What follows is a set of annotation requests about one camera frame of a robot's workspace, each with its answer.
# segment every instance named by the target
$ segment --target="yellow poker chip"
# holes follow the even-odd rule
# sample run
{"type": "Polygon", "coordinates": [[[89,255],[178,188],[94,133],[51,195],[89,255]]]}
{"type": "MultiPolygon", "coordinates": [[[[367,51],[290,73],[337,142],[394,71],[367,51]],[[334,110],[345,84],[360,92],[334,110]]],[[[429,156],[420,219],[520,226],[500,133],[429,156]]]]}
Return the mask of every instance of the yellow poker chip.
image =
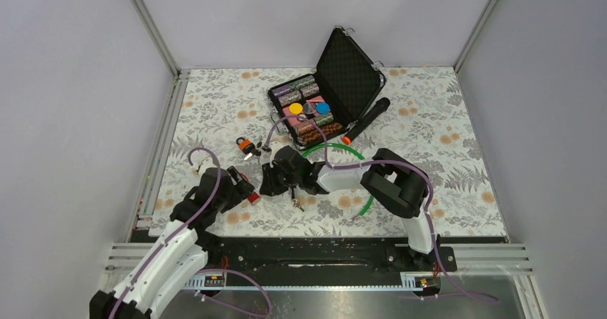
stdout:
{"type": "Polygon", "coordinates": [[[297,114],[301,113],[301,111],[304,110],[304,107],[302,107],[301,104],[299,104],[299,103],[293,103],[292,105],[288,106],[288,110],[291,113],[297,115],[297,114]]]}

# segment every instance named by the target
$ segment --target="green ring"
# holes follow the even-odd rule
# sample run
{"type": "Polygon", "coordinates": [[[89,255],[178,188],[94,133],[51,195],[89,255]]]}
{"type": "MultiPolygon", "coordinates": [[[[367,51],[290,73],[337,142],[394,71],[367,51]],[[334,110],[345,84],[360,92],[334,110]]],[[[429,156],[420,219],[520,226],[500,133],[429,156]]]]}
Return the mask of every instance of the green ring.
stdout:
{"type": "MultiPolygon", "coordinates": [[[[360,152],[356,151],[355,149],[351,148],[350,146],[343,145],[343,144],[337,144],[335,142],[330,142],[326,146],[327,147],[335,147],[337,149],[345,149],[346,151],[348,151],[348,152],[352,153],[353,155],[357,156],[360,160],[364,160],[363,155],[360,152]]],[[[323,144],[318,144],[318,145],[316,145],[314,147],[311,147],[310,149],[307,149],[306,151],[304,151],[301,154],[301,156],[304,157],[304,158],[308,157],[312,152],[314,152],[316,150],[319,150],[319,149],[322,149],[322,148],[324,148],[324,145],[323,144]]],[[[365,206],[359,212],[359,215],[362,216],[362,215],[364,215],[364,213],[366,213],[367,210],[369,210],[369,208],[371,207],[371,203],[373,203],[373,200],[374,200],[374,197],[373,197],[373,195],[371,195],[369,197],[369,201],[366,202],[365,206]]]]}

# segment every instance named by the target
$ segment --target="open case lid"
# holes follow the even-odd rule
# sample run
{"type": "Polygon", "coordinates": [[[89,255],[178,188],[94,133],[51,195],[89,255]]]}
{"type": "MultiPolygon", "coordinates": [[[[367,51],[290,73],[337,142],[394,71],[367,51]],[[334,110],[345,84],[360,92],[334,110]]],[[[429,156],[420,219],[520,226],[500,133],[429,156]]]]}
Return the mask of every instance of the open case lid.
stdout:
{"type": "Polygon", "coordinates": [[[339,106],[344,125],[360,119],[386,83],[384,74],[340,26],[333,29],[315,75],[328,85],[326,95],[339,106]]]}

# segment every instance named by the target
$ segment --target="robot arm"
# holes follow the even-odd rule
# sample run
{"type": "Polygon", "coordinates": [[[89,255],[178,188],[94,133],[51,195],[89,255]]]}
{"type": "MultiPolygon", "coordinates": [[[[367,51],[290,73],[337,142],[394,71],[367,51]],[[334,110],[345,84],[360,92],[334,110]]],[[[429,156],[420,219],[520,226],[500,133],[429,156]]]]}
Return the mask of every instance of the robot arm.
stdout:
{"type": "Polygon", "coordinates": [[[217,264],[221,255],[218,237],[206,232],[219,212],[234,208],[255,192],[255,187],[234,168],[220,170],[218,191],[206,209],[187,227],[167,240],[209,198],[217,177],[209,168],[173,210],[164,232],[133,271],[109,294],[97,292],[89,304],[91,319],[107,319],[121,301],[116,319],[158,319],[184,284],[208,262],[217,264]]]}
{"type": "MultiPolygon", "coordinates": [[[[379,149],[372,159],[409,164],[388,149],[379,149]]],[[[431,257],[435,237],[430,234],[428,221],[420,210],[427,196],[427,185],[410,169],[378,163],[340,170],[339,165],[331,168],[325,162],[310,163],[291,147],[275,145],[271,161],[262,165],[262,170],[260,193],[264,195],[279,195],[295,186],[311,195],[367,189],[388,211],[403,220],[412,252],[425,259],[431,257]]],[[[218,264],[222,255],[219,238],[206,229],[215,222],[219,212],[232,209],[255,192],[255,187],[234,167],[220,170],[219,188],[210,204],[187,227],[167,240],[210,197],[217,173],[217,168],[205,171],[200,185],[192,188],[175,206],[164,233],[112,292],[95,294],[89,304],[91,319],[107,319],[116,303],[119,303],[116,319],[158,319],[192,275],[208,263],[218,264]]]]}
{"type": "MultiPolygon", "coordinates": [[[[389,149],[378,149],[372,159],[396,160],[410,165],[389,149]]],[[[277,195],[289,187],[300,187],[311,195],[345,189],[367,189],[388,211],[402,219],[411,249],[424,255],[432,252],[435,237],[421,211],[423,200],[428,195],[427,185],[411,169],[376,164],[340,170],[339,165],[331,168],[325,162],[310,163],[287,146],[273,152],[270,166],[272,168],[266,166],[264,172],[261,194],[277,195]]]]}

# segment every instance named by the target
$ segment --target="floral mat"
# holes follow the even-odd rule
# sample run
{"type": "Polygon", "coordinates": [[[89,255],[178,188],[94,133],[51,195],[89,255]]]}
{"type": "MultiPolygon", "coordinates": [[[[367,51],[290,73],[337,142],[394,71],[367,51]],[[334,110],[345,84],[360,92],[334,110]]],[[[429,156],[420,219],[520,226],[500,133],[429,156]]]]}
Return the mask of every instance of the floral mat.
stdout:
{"type": "MultiPolygon", "coordinates": [[[[198,146],[214,151],[222,167],[234,165],[256,187],[261,185],[261,166],[253,157],[243,160],[237,137],[261,141],[271,127],[267,90],[309,73],[310,69],[199,69],[192,70],[177,128],[160,186],[150,228],[158,236],[173,207],[198,185],[201,170],[212,166],[198,146]]],[[[492,193],[482,153],[472,130],[453,69],[419,67],[383,69],[386,86],[379,94],[392,104],[358,138],[352,147],[365,157],[387,147],[416,164],[434,183],[430,207],[437,232],[444,236],[504,236],[503,224],[492,193]]],[[[289,143],[287,134],[275,134],[289,143]]],[[[311,159],[320,160],[321,151],[311,159]]],[[[330,150],[332,162],[356,158],[330,150]]],[[[290,194],[264,197],[255,206],[243,202],[219,215],[210,232],[222,236],[375,236],[406,235],[402,222],[377,201],[358,215],[369,198],[364,190],[343,190],[310,196],[298,192],[305,212],[293,207],[290,194]]]]}

